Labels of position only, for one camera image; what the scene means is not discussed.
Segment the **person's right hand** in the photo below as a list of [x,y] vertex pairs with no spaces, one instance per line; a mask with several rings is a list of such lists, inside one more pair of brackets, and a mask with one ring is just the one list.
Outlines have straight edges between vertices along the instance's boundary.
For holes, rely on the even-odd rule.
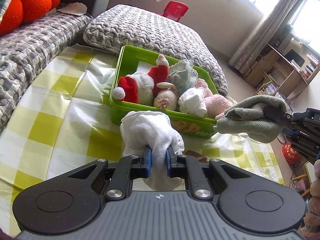
[[314,164],[316,180],[311,184],[310,194],[312,195],[308,203],[309,211],[303,219],[304,226],[300,233],[306,239],[319,239],[319,232],[311,232],[312,228],[319,228],[319,160]]

